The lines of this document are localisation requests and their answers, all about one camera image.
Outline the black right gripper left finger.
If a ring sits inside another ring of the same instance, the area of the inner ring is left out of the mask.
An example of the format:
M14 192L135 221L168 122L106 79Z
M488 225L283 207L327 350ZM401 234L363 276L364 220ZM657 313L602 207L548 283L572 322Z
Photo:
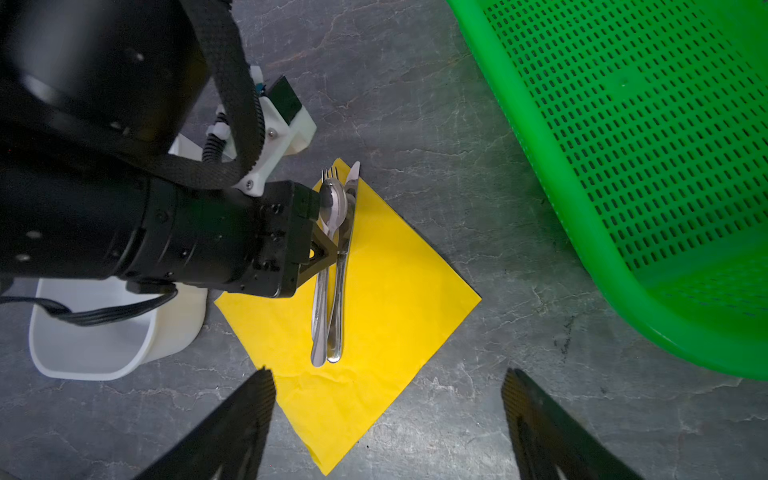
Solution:
M273 374L250 376L139 479L255 479L276 402Z

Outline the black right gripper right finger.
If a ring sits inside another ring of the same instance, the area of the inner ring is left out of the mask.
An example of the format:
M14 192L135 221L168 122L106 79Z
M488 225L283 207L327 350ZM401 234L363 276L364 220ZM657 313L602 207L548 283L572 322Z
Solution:
M501 397L522 479L638 479L536 382L508 369Z

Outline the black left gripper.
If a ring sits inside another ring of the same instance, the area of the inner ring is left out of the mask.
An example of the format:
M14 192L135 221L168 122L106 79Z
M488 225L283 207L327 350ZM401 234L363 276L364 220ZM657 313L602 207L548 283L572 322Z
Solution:
M337 261L337 245L316 224L319 207L318 192L292 181L269 182L251 197L152 180L119 276L141 293L182 283L291 297Z

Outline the silver spoon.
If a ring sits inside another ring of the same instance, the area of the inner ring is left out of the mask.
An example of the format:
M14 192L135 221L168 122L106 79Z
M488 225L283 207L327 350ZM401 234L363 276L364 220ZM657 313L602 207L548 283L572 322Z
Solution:
M321 367L327 359L328 339L328 280L332 256L338 252L334 238L344 223L348 198L341 181L331 176L332 171L324 172L320 187L320 220L324 239L330 244L323 252L322 269L317 274L312 305L312 350L311 363Z

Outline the yellow paper napkin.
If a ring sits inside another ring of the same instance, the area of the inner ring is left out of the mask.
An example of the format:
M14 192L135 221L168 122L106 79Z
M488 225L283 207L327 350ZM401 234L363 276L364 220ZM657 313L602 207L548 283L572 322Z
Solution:
M329 478L352 452L369 451L367 479L444 478L452 453L433 415L385 428L380 419L481 298L375 190L375 174L360 170L340 361L311 364L312 284L287 299L225 293L217 307L252 363L272 371L314 472Z

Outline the silver knife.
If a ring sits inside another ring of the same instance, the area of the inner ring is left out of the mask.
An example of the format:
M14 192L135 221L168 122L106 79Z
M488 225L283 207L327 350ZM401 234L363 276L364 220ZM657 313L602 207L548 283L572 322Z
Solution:
M345 219L337 229L339 242L336 263L336 281L327 343L327 360L331 363L339 362L343 354L345 282L354 231L360 167L361 163L359 161L352 165L343 188L346 198L346 210Z

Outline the silver fork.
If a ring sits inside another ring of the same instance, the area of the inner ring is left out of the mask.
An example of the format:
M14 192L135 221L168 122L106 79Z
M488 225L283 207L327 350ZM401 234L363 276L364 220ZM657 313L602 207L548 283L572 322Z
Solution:
M331 179L339 180L340 176L338 173L338 169L336 167L329 167L327 169L324 169L321 174L321 179L323 182Z

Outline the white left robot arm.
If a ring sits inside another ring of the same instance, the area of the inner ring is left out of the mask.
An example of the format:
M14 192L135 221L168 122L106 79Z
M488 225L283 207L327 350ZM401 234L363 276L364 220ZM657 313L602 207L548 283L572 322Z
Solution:
M228 1L1 5L1 278L289 297L334 264L320 196L270 180L315 126Z

